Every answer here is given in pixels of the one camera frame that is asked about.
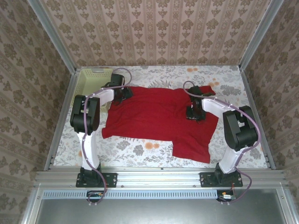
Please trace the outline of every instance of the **wall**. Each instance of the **wall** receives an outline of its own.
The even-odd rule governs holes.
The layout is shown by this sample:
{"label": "wall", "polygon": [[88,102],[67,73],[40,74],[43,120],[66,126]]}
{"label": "wall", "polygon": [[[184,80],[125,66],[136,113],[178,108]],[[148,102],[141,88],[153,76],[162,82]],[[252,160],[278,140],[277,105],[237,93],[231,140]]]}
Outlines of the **wall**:
{"label": "wall", "polygon": [[278,169],[299,204],[299,0],[285,0],[245,70]]}
{"label": "wall", "polygon": [[0,223],[18,223],[70,74],[25,0],[0,1]]}
{"label": "wall", "polygon": [[270,0],[42,0],[77,66],[239,63]]}

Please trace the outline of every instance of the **gray panel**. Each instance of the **gray panel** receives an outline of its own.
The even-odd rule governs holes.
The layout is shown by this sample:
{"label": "gray panel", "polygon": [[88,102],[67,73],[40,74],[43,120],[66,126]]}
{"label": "gray panel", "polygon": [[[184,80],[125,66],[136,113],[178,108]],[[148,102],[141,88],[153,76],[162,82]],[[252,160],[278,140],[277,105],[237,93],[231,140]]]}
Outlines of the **gray panel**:
{"label": "gray panel", "polygon": [[250,190],[242,200],[43,200],[38,224],[284,224],[276,190]]}

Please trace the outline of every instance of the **yellow basket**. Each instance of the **yellow basket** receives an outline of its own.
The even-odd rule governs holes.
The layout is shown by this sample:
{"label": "yellow basket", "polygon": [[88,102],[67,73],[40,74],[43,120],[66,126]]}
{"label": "yellow basket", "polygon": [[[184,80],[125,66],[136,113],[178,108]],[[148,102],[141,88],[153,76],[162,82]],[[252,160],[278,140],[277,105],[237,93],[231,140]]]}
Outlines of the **yellow basket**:
{"label": "yellow basket", "polygon": [[[111,81],[113,69],[109,68],[86,68],[82,69],[79,74],[76,89],[71,101],[73,106],[76,95],[90,95],[99,90],[106,83]],[[101,107],[101,112],[106,112],[106,106]]]}

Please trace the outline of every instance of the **wire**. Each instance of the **wire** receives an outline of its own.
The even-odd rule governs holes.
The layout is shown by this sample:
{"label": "wire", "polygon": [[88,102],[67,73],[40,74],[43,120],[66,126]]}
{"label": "wire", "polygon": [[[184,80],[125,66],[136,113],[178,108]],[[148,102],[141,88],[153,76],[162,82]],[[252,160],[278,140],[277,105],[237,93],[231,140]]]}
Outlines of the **wire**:
{"label": "wire", "polygon": [[98,91],[90,94],[89,96],[87,96],[86,99],[85,99],[85,103],[84,103],[83,121],[84,121],[85,134],[84,134],[83,139],[82,139],[82,145],[81,145],[82,146],[82,152],[83,152],[84,158],[86,160],[86,163],[89,165],[89,167],[92,170],[94,170],[101,177],[101,179],[102,179],[102,181],[104,183],[104,191],[103,191],[102,197],[97,202],[91,202],[90,201],[91,194],[89,194],[88,199],[87,199],[87,201],[89,202],[89,205],[92,205],[92,204],[97,205],[98,203],[100,203],[103,200],[103,198],[104,198],[104,196],[105,196],[105,194],[107,192],[107,183],[106,183],[105,178],[103,177],[103,174],[101,174],[101,172],[98,171],[95,167],[93,167],[92,164],[88,161],[88,158],[87,158],[86,152],[85,152],[85,148],[84,148],[84,142],[85,142],[85,138],[87,136],[87,121],[86,121],[87,102],[88,102],[88,99],[90,97],[93,97],[93,96],[99,94],[100,92],[103,92],[104,90],[110,90],[110,89],[116,89],[116,88],[123,88],[123,87],[125,87],[125,86],[127,86],[127,85],[129,85],[131,83],[131,81],[132,81],[132,74],[131,74],[131,72],[128,69],[126,69],[126,68],[117,68],[117,69],[114,69],[112,73],[116,72],[117,70],[125,70],[125,71],[127,71],[130,74],[130,80],[128,81],[128,83],[124,84],[124,85],[120,85],[120,86],[113,86],[113,87],[101,88],[100,90],[98,90]]}
{"label": "wire", "polygon": [[193,97],[198,97],[198,98],[205,98],[205,99],[216,100],[217,102],[219,102],[219,103],[221,103],[221,104],[223,104],[223,105],[225,105],[225,106],[228,106],[228,107],[230,107],[230,108],[232,108],[232,109],[238,111],[239,113],[241,113],[243,116],[245,116],[246,118],[248,118],[248,120],[250,120],[250,121],[252,122],[252,124],[254,125],[254,127],[256,128],[256,132],[257,132],[257,141],[256,141],[256,143],[255,143],[253,146],[244,149],[243,152],[240,154],[238,160],[237,160],[236,163],[235,163],[235,169],[236,169],[240,174],[246,176],[246,177],[249,179],[249,184],[248,184],[247,188],[245,189],[245,191],[244,191],[244,192],[243,192],[237,199],[235,199],[235,200],[233,200],[233,201],[231,201],[231,202],[227,202],[226,200],[223,199],[225,203],[234,203],[234,202],[237,202],[237,201],[239,201],[239,200],[240,200],[240,199],[247,193],[247,191],[249,190],[249,188],[251,187],[251,184],[252,184],[252,179],[251,179],[251,177],[250,177],[249,175],[247,175],[246,173],[240,171],[240,170],[237,168],[237,166],[238,166],[239,162],[241,161],[241,158],[243,157],[244,153],[245,153],[245,152],[248,152],[249,150],[251,150],[251,149],[253,149],[253,148],[255,148],[255,147],[257,147],[258,144],[261,142],[261,132],[260,132],[260,129],[258,128],[257,123],[256,123],[256,122],[255,122],[255,121],[254,121],[254,120],[253,120],[247,113],[245,113],[244,111],[241,111],[241,110],[240,110],[239,108],[237,108],[236,106],[234,106],[234,105],[232,105],[232,104],[229,104],[229,103],[227,103],[227,102],[225,102],[225,101],[222,101],[222,100],[218,99],[217,97],[206,97],[206,96],[200,96],[200,95],[195,95],[195,94],[189,93],[189,92],[186,90],[186,88],[185,88],[185,86],[186,86],[187,83],[191,83],[193,86],[195,86],[195,84],[194,84],[193,82],[191,82],[191,81],[185,81],[185,82],[184,82],[184,84],[183,84],[183,89],[184,89],[184,91],[185,91],[188,95],[193,96]]}

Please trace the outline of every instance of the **red shirt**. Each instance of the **red shirt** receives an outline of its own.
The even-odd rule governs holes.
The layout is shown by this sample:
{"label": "red shirt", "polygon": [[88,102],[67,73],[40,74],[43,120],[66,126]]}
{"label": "red shirt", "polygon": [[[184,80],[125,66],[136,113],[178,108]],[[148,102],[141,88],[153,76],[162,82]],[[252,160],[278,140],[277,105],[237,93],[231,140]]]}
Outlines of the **red shirt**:
{"label": "red shirt", "polygon": [[[172,155],[210,163],[208,145],[218,118],[206,113],[203,121],[188,120],[186,107],[190,97],[183,89],[130,87],[133,97],[108,111],[103,138],[113,135],[137,139],[172,141]],[[212,92],[210,86],[201,92]]]}

